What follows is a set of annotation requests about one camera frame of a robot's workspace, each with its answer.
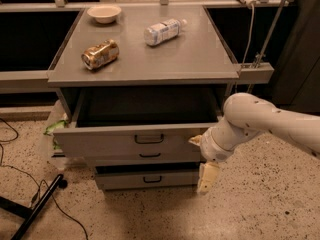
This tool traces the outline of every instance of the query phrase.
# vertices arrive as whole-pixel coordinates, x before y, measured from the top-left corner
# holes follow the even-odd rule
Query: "cable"
[[[0,121],[2,121],[3,123],[5,123],[14,133],[15,136],[12,139],[8,139],[8,140],[0,140],[0,147],[1,147],[1,157],[0,157],[0,166],[2,165],[2,160],[3,160],[3,156],[4,156],[4,148],[3,148],[3,143],[9,143],[11,141],[14,141],[16,139],[18,139],[19,137],[19,133],[16,129],[14,129],[10,124],[8,124],[4,119],[0,118]]]
[[[250,47],[250,44],[251,44],[252,28],[253,28],[253,22],[254,22],[254,4],[251,4],[251,8],[252,8],[252,12],[251,12],[251,23],[250,23],[250,30],[249,30],[249,38],[248,38],[247,48],[246,48],[246,51],[245,51],[244,56],[243,56],[241,69],[244,66],[244,62],[246,60],[247,53],[248,53],[248,50],[249,50],[249,47]]]
[[[44,182],[44,183],[46,184],[46,186],[49,187],[48,183],[47,183],[45,180],[42,180],[41,182]],[[78,224],[80,225],[80,227],[82,227],[83,232],[84,232],[84,234],[85,234],[85,236],[86,236],[86,240],[88,240],[88,239],[89,239],[89,238],[88,238],[88,233],[87,233],[85,227],[81,224],[81,222],[78,221],[78,220],[76,220],[75,218],[71,217],[71,216],[70,216],[69,214],[67,214],[65,211],[63,211],[63,210],[60,208],[60,206],[58,205],[58,203],[57,203],[56,199],[54,198],[54,196],[52,195],[51,197],[52,197],[53,201],[55,202],[57,208],[60,210],[60,212],[62,212],[65,216],[67,216],[69,219],[73,220],[74,222],[78,223]]]
[[[15,133],[15,136],[14,136],[13,138],[11,138],[11,139],[8,139],[8,140],[0,140],[0,147],[1,147],[0,167],[4,167],[4,168],[7,167],[7,168],[10,168],[10,169],[17,170],[17,171],[19,171],[19,172],[21,172],[21,173],[23,173],[23,174],[26,174],[28,177],[30,177],[30,178],[35,182],[35,184],[38,186],[38,191],[37,191],[36,194],[32,197],[31,204],[33,204],[33,203],[35,203],[35,201],[36,201],[38,198],[40,198],[40,188],[41,188],[41,184],[42,184],[42,183],[45,183],[45,185],[46,185],[47,187],[49,187],[49,185],[48,185],[48,183],[47,183],[45,180],[41,180],[40,184],[38,184],[38,182],[35,180],[35,178],[34,178],[30,173],[27,173],[27,172],[25,172],[25,171],[22,171],[22,170],[18,169],[17,167],[14,167],[14,166],[12,166],[12,165],[3,165],[3,164],[2,164],[2,160],[3,160],[3,156],[4,156],[4,148],[3,148],[2,143],[3,143],[3,142],[4,142],[4,143],[8,143],[8,142],[11,142],[11,141],[16,140],[16,139],[19,137],[19,133],[18,133],[18,131],[17,131],[16,129],[14,129],[10,124],[8,124],[4,119],[0,118],[0,121],[2,121],[3,123],[5,123],[5,124],[6,124],[9,128],[11,128],[11,130]],[[60,206],[58,205],[58,203],[57,203],[57,201],[56,201],[56,199],[54,198],[53,195],[52,195],[51,197],[53,198],[53,200],[54,200],[57,208],[58,208],[65,216],[67,216],[69,219],[73,220],[74,222],[78,223],[78,224],[81,226],[81,228],[83,229],[84,234],[85,234],[85,236],[86,236],[86,240],[88,240],[88,233],[87,233],[85,227],[84,227],[78,220],[76,220],[75,218],[71,217],[71,216],[68,215],[66,212],[64,212],[64,211],[60,208]]]

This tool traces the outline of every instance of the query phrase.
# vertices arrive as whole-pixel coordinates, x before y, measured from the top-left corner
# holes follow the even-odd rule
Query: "drawer handle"
[[[147,180],[147,177],[143,177],[144,183],[159,183],[162,180],[162,176],[159,176],[158,180]]]
[[[154,155],[143,155],[143,154],[139,154],[140,157],[143,157],[143,158],[148,158],[148,157],[159,157],[161,156],[161,153],[158,153],[158,154],[154,154]]]
[[[145,141],[143,141],[141,138],[142,137],[140,137],[140,139],[139,139],[138,135],[134,135],[134,141],[137,144],[157,144],[157,143],[161,143],[164,140],[164,135],[161,134],[159,140],[145,140]]]

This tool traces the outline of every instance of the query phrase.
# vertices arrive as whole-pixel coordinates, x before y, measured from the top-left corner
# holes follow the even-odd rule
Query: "crushed can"
[[[85,50],[81,55],[81,59],[89,70],[94,70],[115,60],[118,55],[119,47],[117,43],[109,39]]]

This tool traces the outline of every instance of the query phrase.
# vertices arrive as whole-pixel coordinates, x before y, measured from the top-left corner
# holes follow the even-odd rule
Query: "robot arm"
[[[230,157],[239,144],[262,132],[269,132],[320,159],[320,117],[281,110],[248,93],[230,96],[223,110],[222,120],[203,135],[190,139],[200,146],[207,159],[200,167],[199,193],[205,194],[212,187],[219,162]]]

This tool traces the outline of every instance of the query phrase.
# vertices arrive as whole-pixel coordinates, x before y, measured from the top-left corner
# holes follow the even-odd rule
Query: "white cable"
[[[241,64],[241,69],[242,69],[243,66],[244,66],[244,62],[245,62],[245,60],[246,60],[247,53],[248,53],[248,50],[249,50],[249,47],[250,47],[250,43],[251,43],[252,27],[253,27],[253,21],[254,21],[254,4],[253,4],[253,3],[251,4],[251,8],[252,8],[252,14],[251,14],[251,23],[250,23],[250,30],[249,30],[249,38],[248,38],[247,48],[246,48],[246,51],[245,51],[244,56],[243,56],[243,60],[242,60],[242,64]]]

